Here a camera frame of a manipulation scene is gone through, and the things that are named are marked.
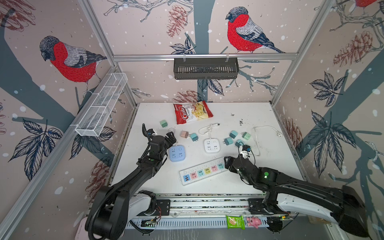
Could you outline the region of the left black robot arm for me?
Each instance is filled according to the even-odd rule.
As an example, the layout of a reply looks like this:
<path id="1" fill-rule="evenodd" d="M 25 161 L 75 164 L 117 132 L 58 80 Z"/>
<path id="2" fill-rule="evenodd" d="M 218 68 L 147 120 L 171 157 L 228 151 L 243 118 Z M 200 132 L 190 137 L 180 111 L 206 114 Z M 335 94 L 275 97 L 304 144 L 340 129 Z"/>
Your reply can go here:
<path id="1" fill-rule="evenodd" d="M 133 196 L 157 174 L 167 160 L 167 150 L 177 142 L 173 132 L 164 137 L 150 136 L 146 130 L 143 134 L 148 139 L 148 145 L 138 159 L 138 167 L 117 184 L 101 187 L 97 192 L 85 225 L 90 240 L 95 240 L 95 236 L 99 236 L 100 240 L 121 237 L 129 221 L 129 205 Z"/>

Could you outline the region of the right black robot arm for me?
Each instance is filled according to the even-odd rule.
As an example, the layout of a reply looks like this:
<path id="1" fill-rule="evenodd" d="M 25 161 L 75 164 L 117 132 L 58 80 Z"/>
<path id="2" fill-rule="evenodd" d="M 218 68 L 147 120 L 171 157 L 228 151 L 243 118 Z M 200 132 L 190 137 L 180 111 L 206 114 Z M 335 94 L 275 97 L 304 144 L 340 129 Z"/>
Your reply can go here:
<path id="1" fill-rule="evenodd" d="M 227 170 L 265 193 L 263 200 L 249 200 L 252 215 L 297 212 L 338 224 L 340 229 L 357 237 L 370 236 L 366 206 L 355 189 L 324 187 L 298 180 L 271 168 L 259 168 L 241 155 L 225 157 L 224 162 Z"/>

